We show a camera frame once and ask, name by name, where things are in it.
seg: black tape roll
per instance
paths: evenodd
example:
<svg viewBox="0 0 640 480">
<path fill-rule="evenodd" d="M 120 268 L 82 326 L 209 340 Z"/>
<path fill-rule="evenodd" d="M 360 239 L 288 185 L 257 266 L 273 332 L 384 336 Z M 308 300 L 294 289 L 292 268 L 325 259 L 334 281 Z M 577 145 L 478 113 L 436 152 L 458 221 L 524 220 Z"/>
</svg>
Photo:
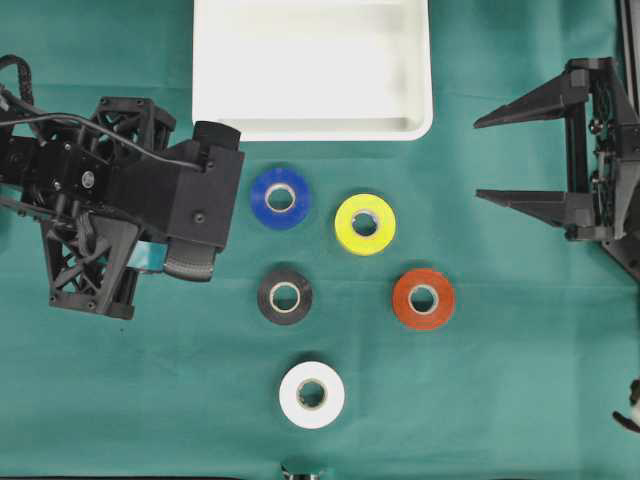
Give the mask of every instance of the black tape roll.
<svg viewBox="0 0 640 480">
<path fill-rule="evenodd" d="M 298 302 L 290 310 L 280 310 L 273 302 L 273 294 L 280 286 L 292 287 L 298 293 Z M 309 313 L 312 301 L 311 284 L 294 270 L 274 270 L 264 277 L 258 288 L 258 308 L 277 325 L 298 323 Z"/>
</svg>

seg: yellow tape roll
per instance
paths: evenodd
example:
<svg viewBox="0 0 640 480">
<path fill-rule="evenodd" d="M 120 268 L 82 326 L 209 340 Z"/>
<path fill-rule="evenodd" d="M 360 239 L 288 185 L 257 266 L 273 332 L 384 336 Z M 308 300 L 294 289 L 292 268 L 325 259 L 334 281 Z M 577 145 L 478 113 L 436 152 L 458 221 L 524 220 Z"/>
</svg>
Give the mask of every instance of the yellow tape roll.
<svg viewBox="0 0 640 480">
<path fill-rule="evenodd" d="M 367 214 L 376 222 L 376 230 L 369 236 L 360 235 L 353 228 L 356 215 Z M 396 234 L 396 216 L 387 202 L 368 193 L 346 199 L 336 213 L 336 237 L 354 255 L 375 255 L 384 250 Z"/>
</svg>

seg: red tape roll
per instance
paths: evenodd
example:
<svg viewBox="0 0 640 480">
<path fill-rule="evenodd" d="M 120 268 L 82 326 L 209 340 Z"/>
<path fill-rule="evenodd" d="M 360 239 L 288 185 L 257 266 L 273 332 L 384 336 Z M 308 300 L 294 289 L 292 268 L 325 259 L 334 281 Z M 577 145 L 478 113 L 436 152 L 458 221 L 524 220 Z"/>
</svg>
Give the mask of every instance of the red tape roll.
<svg viewBox="0 0 640 480">
<path fill-rule="evenodd" d="M 418 288 L 428 289 L 433 305 L 420 312 L 411 303 L 411 294 Z M 414 330 L 435 330 L 449 321 L 456 305 L 456 292 L 447 277 L 429 268 L 409 270 L 393 287 L 393 311 L 402 323 Z"/>
</svg>

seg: green tablecloth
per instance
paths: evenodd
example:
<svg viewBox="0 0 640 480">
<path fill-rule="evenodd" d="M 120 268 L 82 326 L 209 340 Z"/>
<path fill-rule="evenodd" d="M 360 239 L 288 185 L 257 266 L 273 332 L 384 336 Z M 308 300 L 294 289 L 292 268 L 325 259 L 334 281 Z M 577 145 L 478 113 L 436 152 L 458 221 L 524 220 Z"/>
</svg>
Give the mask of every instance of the green tablecloth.
<svg viewBox="0 0 640 480">
<path fill-rule="evenodd" d="M 130 323 L 48 308 L 37 225 L 0 213 L 0 472 L 276 479 L 293 459 L 351 480 L 638 478 L 640 439 L 610 419 L 638 374 L 635 282 L 596 245 L 473 196 L 564 188 L 562 122 L 471 125 L 571 57 L 616 54 L 615 3 L 432 0 L 431 131 L 411 143 L 245 144 L 213 282 L 143 277 Z M 191 39 L 186 0 L 0 5 L 0 50 L 30 61 L 42 108 L 86 115 L 102 95 L 149 96 L 176 114 L 175 140 L 191 130 Z M 248 205 L 273 165 L 294 166 L 314 193 L 310 217 L 286 233 Z M 334 238 L 336 208 L 356 191 L 396 211 L 381 255 L 351 256 Z M 283 262 L 315 289 L 289 329 L 255 301 Z M 422 265 L 458 294 L 431 333 L 408 331 L 390 306 L 395 279 Z M 342 416 L 321 431 L 293 427 L 277 402 L 302 358 L 346 384 Z"/>
</svg>

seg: black cable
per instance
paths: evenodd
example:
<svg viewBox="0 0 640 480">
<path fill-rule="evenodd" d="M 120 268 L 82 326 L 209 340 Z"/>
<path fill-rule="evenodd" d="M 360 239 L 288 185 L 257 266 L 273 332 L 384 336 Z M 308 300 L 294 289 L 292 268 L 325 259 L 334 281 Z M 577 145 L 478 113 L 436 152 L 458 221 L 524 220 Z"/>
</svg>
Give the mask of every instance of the black cable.
<svg viewBox="0 0 640 480">
<path fill-rule="evenodd" d="M 33 105 L 33 86 L 31 83 L 31 67 L 23 59 L 16 55 L 4 55 L 0 57 L 0 70 L 11 65 L 18 68 L 18 84 L 20 85 L 20 97 L 25 102 Z"/>
<path fill-rule="evenodd" d="M 164 163 L 171 163 L 173 165 L 179 165 L 181 167 L 186 167 L 186 168 L 190 168 L 192 170 L 196 170 L 198 172 L 201 172 L 202 169 L 201 167 L 199 167 L 198 165 L 194 165 L 193 163 L 188 163 L 188 162 L 183 162 L 180 160 L 174 160 L 172 158 L 165 158 L 162 157 L 154 152 L 152 152 L 151 150 L 147 150 L 144 147 L 141 147 L 140 145 L 138 145 L 135 142 L 132 142 L 131 140 L 129 140 L 128 138 L 125 138 L 121 135 L 118 135 L 115 132 L 112 132 L 111 130 L 109 130 L 108 128 L 102 127 L 100 125 L 98 125 L 97 123 L 92 122 L 91 120 L 88 120 L 84 117 L 81 117 L 79 115 L 73 115 L 71 113 L 46 113 L 43 115 L 36 115 L 34 117 L 25 117 L 25 118 L 19 118 L 16 120 L 7 120 L 4 122 L 0 122 L 0 128 L 2 127 L 11 127 L 14 125 L 22 125 L 25 123 L 31 124 L 31 123 L 39 123 L 39 122 L 46 122 L 46 121 L 55 121 L 55 120 L 67 120 L 67 121 L 72 121 L 72 122 L 76 122 L 79 123 L 81 125 L 84 125 L 88 128 L 91 128 L 99 133 L 102 133 L 103 135 L 107 135 L 108 137 L 111 137 L 112 139 L 114 139 L 117 142 L 122 143 L 123 145 L 126 145 L 129 148 L 132 148 L 138 152 L 140 152 L 143 155 L 146 155 L 149 158 L 152 158 L 158 162 L 164 162 Z"/>
</svg>

